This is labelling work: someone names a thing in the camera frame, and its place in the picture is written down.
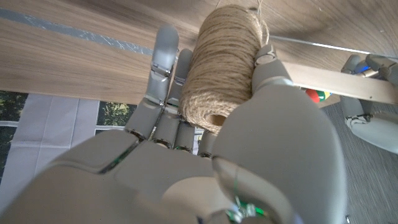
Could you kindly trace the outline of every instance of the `gray carpet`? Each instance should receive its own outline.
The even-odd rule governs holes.
[[[398,224],[398,155],[354,136],[344,123],[340,104],[323,111],[335,125],[343,146],[350,222]],[[374,111],[398,114],[398,106],[375,104]]]

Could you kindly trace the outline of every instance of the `colorful object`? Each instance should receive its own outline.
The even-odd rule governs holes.
[[[306,94],[312,99],[314,103],[325,101],[331,93],[318,90],[305,90]]]

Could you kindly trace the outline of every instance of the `jute twine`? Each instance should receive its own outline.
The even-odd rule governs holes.
[[[218,133],[228,115],[250,99],[254,57],[267,41],[257,11],[237,5],[215,9],[200,27],[182,90],[183,117]]]

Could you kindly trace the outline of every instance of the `spool hole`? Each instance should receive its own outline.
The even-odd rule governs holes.
[[[206,120],[215,126],[222,126],[226,117],[219,114],[211,114],[206,117]]]

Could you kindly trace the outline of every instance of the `red object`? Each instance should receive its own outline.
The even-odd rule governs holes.
[[[305,90],[305,92],[314,103],[319,103],[320,99],[316,90]]]

